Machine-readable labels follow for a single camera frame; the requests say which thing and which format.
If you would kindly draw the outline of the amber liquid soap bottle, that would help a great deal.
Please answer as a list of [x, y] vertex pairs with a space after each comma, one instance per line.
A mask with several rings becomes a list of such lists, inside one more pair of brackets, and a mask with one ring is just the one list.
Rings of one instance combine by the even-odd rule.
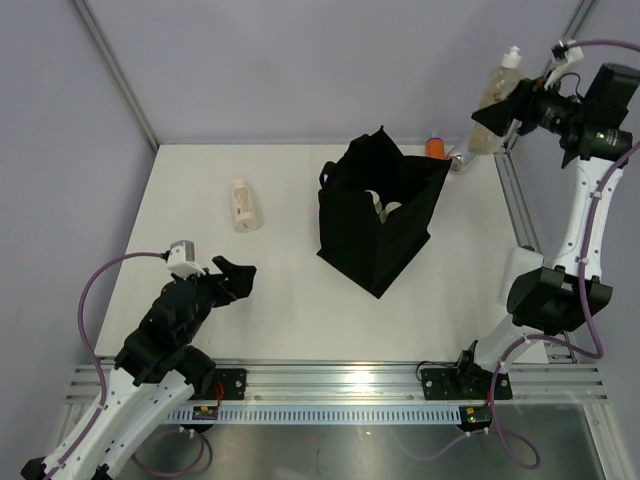
[[[524, 78], [521, 70], [521, 50], [518, 46], [511, 46], [503, 55], [501, 63], [490, 74], [488, 83], [483, 91], [478, 108], [483, 109], [504, 100]], [[468, 141], [468, 150], [479, 155], [495, 153], [504, 135], [496, 135], [478, 122], [474, 123], [472, 134]]]

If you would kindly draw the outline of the green bottle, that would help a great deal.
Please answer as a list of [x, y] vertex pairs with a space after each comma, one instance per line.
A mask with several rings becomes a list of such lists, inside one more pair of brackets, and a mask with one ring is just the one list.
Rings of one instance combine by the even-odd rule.
[[378, 195], [377, 192], [373, 190], [366, 190], [366, 193], [368, 193], [369, 196], [371, 197], [371, 201], [374, 206], [375, 212], [377, 215], [379, 215], [382, 211], [382, 203], [381, 203], [380, 196]]
[[402, 206], [402, 204], [400, 202], [389, 202], [388, 204], [386, 204], [382, 210], [380, 211], [379, 214], [379, 219], [382, 223], [385, 223], [389, 216], [394, 213], [397, 209], [399, 209]]

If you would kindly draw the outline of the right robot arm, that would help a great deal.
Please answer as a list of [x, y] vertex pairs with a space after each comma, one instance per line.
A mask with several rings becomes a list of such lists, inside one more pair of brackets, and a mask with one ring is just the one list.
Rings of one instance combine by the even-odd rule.
[[558, 75], [523, 79], [503, 100], [472, 118], [503, 136], [513, 121], [527, 134], [543, 128], [558, 135], [562, 165], [574, 180], [567, 229], [551, 259], [516, 248], [506, 275], [511, 281], [506, 318], [461, 352], [451, 387], [464, 398], [491, 402], [511, 363], [531, 346], [560, 343], [561, 336], [608, 305], [613, 289], [603, 284], [601, 244], [611, 200], [632, 153], [633, 136], [620, 128], [639, 86], [638, 70], [616, 63], [599, 68], [584, 96], [565, 97]]

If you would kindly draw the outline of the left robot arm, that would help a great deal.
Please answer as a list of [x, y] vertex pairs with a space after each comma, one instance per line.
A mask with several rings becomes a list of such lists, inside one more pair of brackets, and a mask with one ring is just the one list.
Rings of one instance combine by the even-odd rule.
[[24, 479], [114, 479], [176, 407], [220, 391], [216, 364], [192, 344], [215, 308], [248, 297], [257, 269], [222, 256], [212, 273], [182, 244], [161, 254], [171, 273], [110, 372], [92, 361], [100, 392], [68, 436], [29, 460]]

